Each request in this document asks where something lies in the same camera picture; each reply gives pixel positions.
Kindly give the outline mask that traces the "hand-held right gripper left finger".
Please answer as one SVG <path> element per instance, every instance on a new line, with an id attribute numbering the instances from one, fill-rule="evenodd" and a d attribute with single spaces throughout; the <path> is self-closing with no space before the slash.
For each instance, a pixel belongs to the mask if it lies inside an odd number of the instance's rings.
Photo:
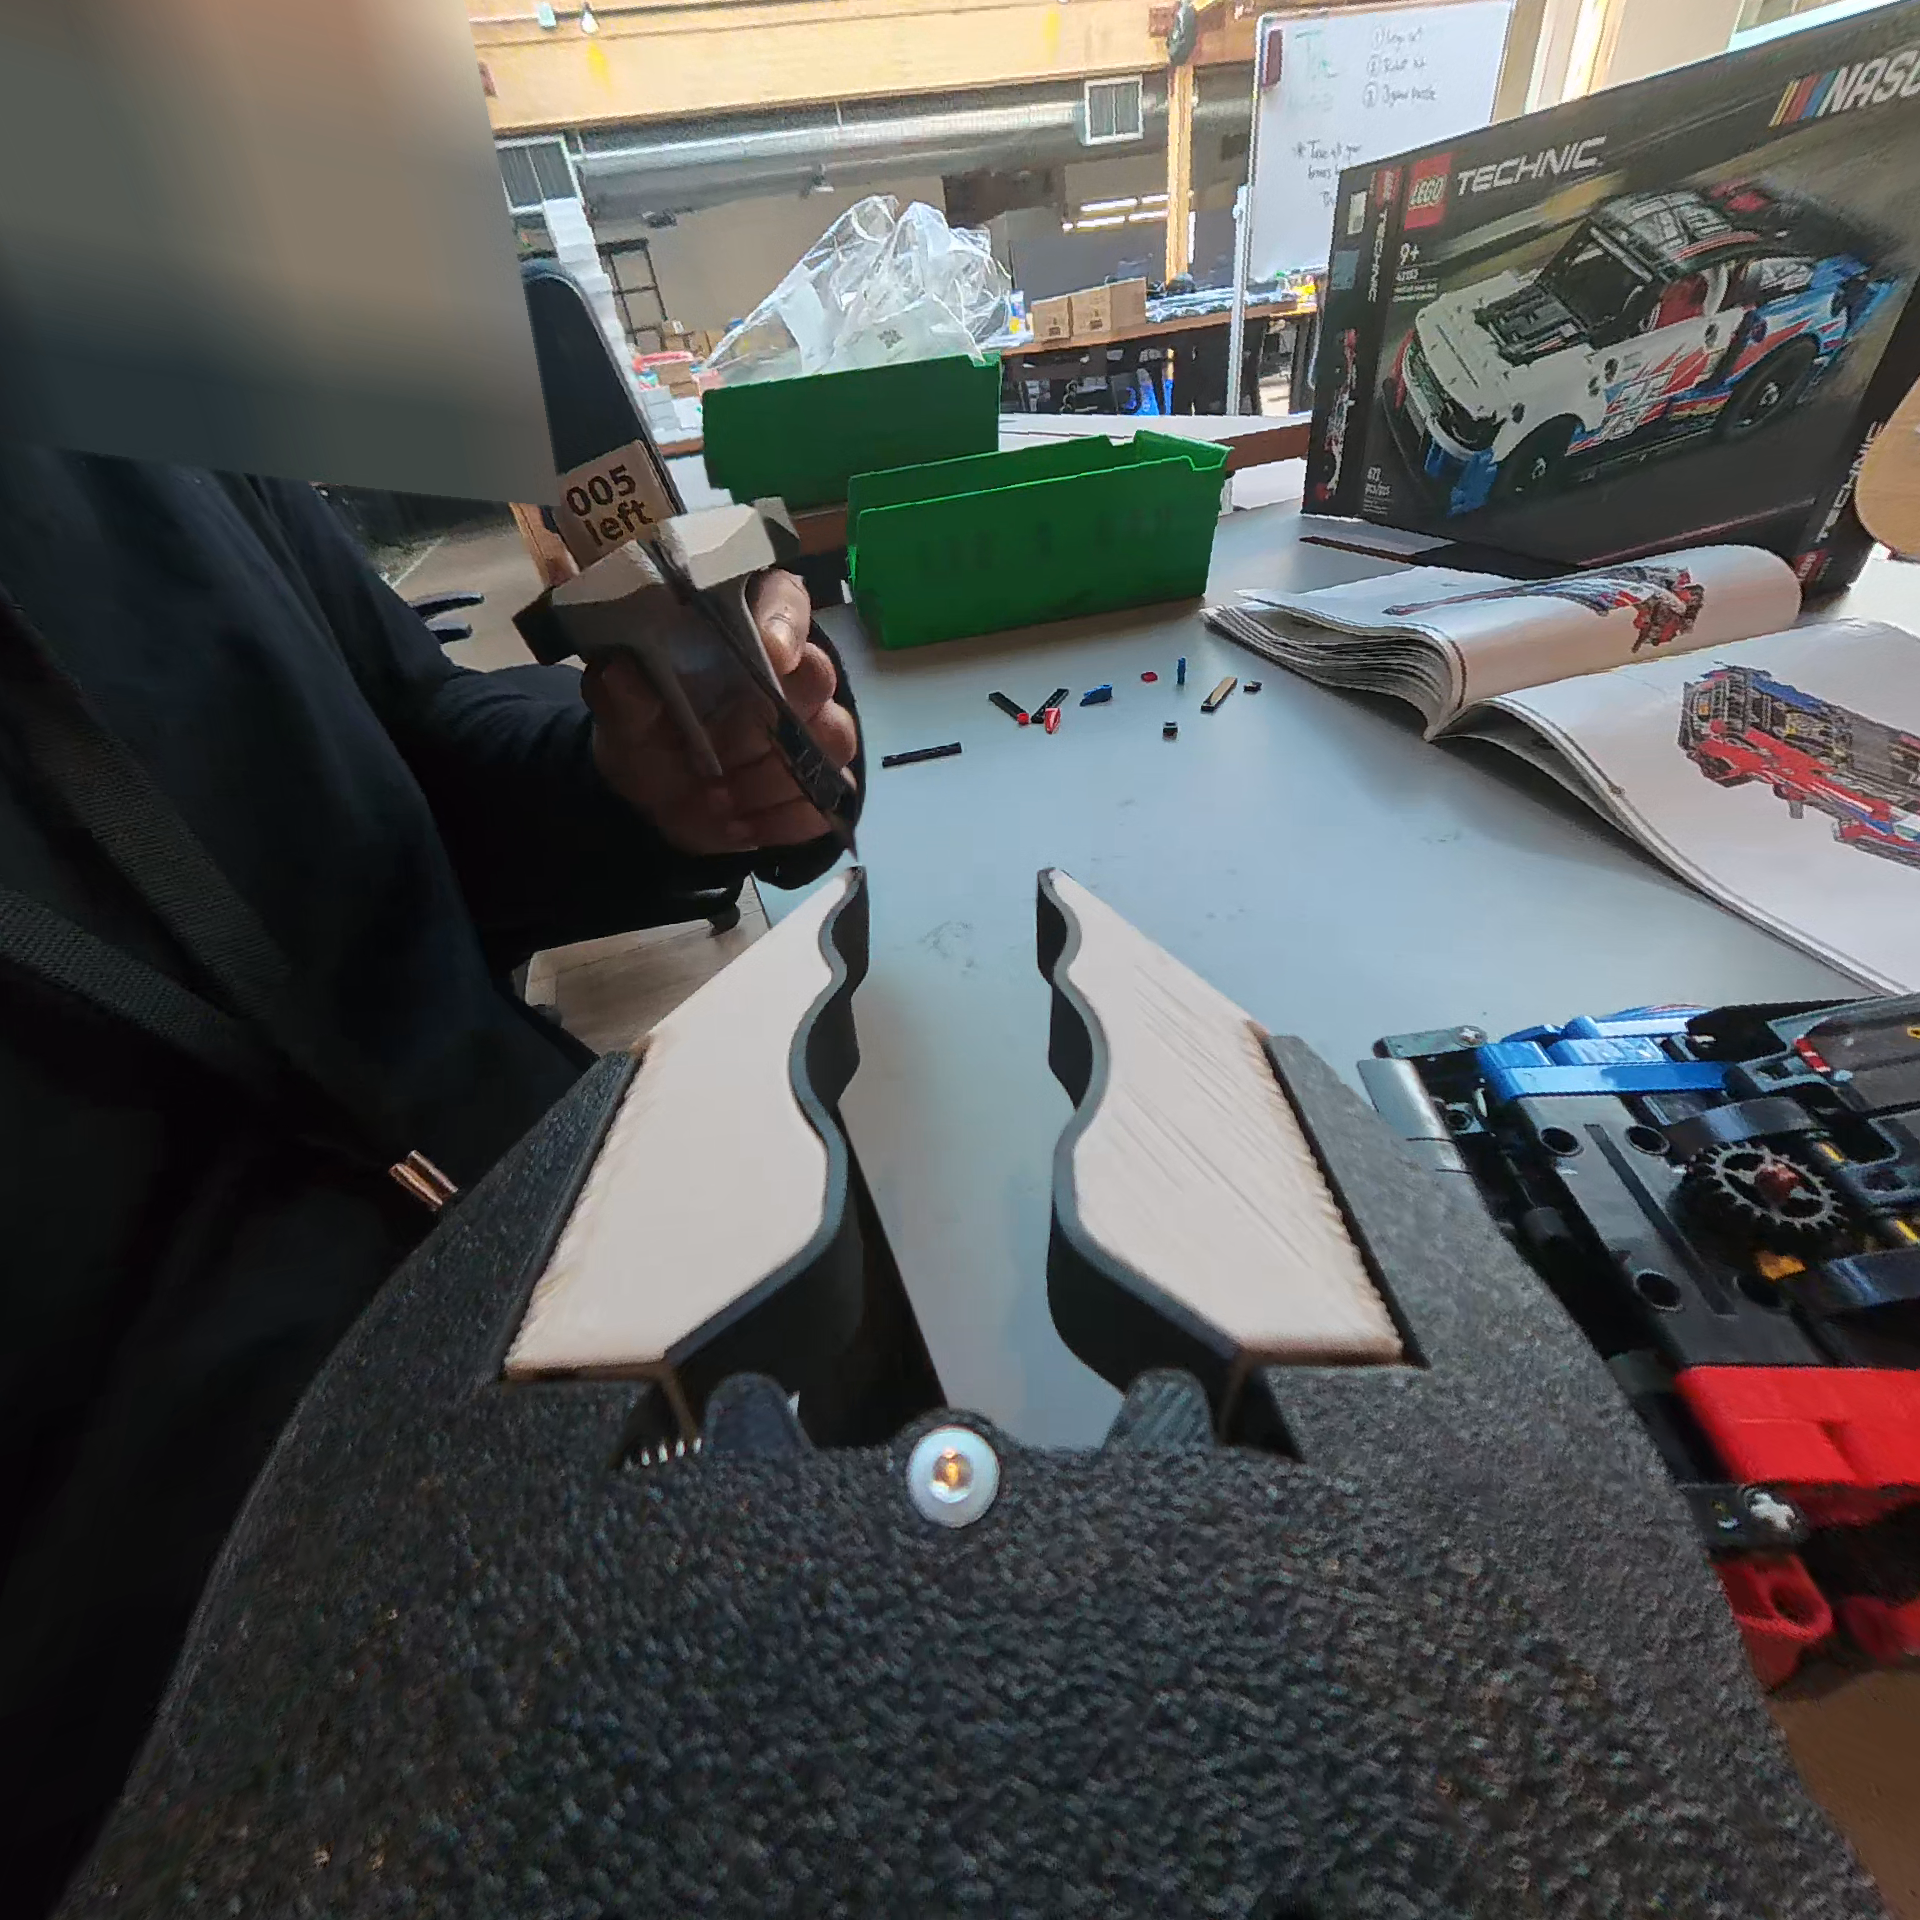
<path id="1" fill-rule="evenodd" d="M 788 1388 L 861 1315 L 849 1139 L 866 874 L 846 868 L 630 1059 L 502 1357 L 510 1381 Z"/>

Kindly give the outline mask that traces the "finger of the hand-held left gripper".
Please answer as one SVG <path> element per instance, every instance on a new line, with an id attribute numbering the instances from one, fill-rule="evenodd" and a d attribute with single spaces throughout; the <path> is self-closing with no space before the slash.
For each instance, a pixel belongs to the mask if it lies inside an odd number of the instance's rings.
<path id="1" fill-rule="evenodd" d="M 673 720 L 693 767 L 717 780 L 708 723 L 731 693 L 731 658 L 707 613 L 689 602 L 650 554 L 629 541 L 545 589 L 511 624 L 542 666 L 630 660 Z"/>
<path id="2" fill-rule="evenodd" d="M 685 698 L 689 741 L 708 778 L 717 770 L 713 728 L 748 716 L 841 851 L 853 852 L 854 788 L 787 698 L 753 608 L 755 580 L 785 563 L 794 536 L 777 502 L 689 512 L 663 525 L 663 575 L 689 622 L 673 643 L 676 693 Z"/>

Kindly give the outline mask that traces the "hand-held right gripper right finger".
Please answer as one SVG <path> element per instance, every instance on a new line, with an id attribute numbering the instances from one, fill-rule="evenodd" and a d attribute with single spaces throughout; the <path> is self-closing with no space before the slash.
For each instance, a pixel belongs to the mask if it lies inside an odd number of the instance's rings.
<path id="1" fill-rule="evenodd" d="M 1116 1390 L 1178 1371 L 1403 1364 L 1409 1347 L 1266 1027 L 1061 868 L 1041 874 L 1046 1307 Z"/>

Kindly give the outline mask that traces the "red white blue toy car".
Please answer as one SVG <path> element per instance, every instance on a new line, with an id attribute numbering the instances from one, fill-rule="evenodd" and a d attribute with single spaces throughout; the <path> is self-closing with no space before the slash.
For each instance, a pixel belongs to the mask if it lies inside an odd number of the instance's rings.
<path id="1" fill-rule="evenodd" d="M 1917 998 L 1383 1038 L 1377 1111 L 1606 1364 L 1764 1688 L 1917 1654 Z"/>

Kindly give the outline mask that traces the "instruction booklet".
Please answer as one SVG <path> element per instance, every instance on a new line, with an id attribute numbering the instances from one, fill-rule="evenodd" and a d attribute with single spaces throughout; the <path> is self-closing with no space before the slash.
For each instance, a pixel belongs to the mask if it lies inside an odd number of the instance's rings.
<path id="1" fill-rule="evenodd" d="M 1244 588 L 1206 624 L 1428 741 L 1514 752 L 1676 877 L 1873 991 L 1917 987 L 1917 637 L 1797 622 L 1750 543 L 1539 580 L 1397 566 Z"/>

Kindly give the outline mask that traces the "person's left forearm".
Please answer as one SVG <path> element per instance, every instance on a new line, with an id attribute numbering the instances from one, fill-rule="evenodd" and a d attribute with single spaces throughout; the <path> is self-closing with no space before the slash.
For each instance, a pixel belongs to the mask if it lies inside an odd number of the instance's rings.
<path id="1" fill-rule="evenodd" d="M 694 895 L 746 877 L 802 886 L 843 852 L 829 830 L 797 847 L 681 852 L 599 775 L 586 670 L 462 668 L 370 566 L 335 620 L 438 822 L 482 943 L 506 966 L 684 918 Z"/>

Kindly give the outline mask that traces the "large green plastic bin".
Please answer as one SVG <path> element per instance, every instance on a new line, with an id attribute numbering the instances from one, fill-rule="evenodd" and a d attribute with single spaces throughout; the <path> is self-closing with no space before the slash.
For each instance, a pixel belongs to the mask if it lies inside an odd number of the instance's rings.
<path id="1" fill-rule="evenodd" d="M 998 399 L 991 352 L 727 383 L 705 396 L 705 466 L 737 501 L 829 507 L 857 474 L 996 450 Z"/>

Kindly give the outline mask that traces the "clear plastic bag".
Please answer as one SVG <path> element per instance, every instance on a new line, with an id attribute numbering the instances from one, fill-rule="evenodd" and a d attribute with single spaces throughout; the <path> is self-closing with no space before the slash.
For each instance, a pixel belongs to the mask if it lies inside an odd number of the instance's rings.
<path id="1" fill-rule="evenodd" d="M 721 387 L 982 352 L 1013 341 L 1015 285 L 989 234 L 868 196 L 707 359 Z"/>

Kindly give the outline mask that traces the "whiteboard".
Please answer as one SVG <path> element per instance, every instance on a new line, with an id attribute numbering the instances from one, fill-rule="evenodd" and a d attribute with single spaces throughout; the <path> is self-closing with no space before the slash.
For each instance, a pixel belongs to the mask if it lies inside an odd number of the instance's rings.
<path id="1" fill-rule="evenodd" d="M 1490 122 L 1510 15 L 1506 3 L 1260 15 L 1247 280 L 1331 263 L 1349 170 Z"/>

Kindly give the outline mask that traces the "black toy car set box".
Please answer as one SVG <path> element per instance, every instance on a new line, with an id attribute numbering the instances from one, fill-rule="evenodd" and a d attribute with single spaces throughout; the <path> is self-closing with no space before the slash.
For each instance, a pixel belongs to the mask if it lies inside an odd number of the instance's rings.
<path id="1" fill-rule="evenodd" d="M 1753 543 L 1846 591 L 1915 284 L 1917 4 L 1351 167 L 1302 509 L 1570 568 Z"/>

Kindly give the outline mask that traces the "silver air duct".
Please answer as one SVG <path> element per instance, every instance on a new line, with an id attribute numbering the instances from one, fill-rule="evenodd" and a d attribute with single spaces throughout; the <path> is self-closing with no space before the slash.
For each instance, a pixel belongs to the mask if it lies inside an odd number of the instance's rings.
<path id="1" fill-rule="evenodd" d="M 891 175 L 947 175 L 1011 163 L 1049 164 L 1089 152 L 1140 149 L 1167 127 L 1167 102 L 1132 83 L 1114 83 L 1102 102 L 1114 130 L 1092 130 L 1086 94 L 939 112 L 854 118 L 846 112 L 787 117 L 713 133 L 658 130 L 580 150 L 573 172 L 599 220 L 710 207 L 737 198 L 805 196 L 817 183 L 854 184 Z"/>

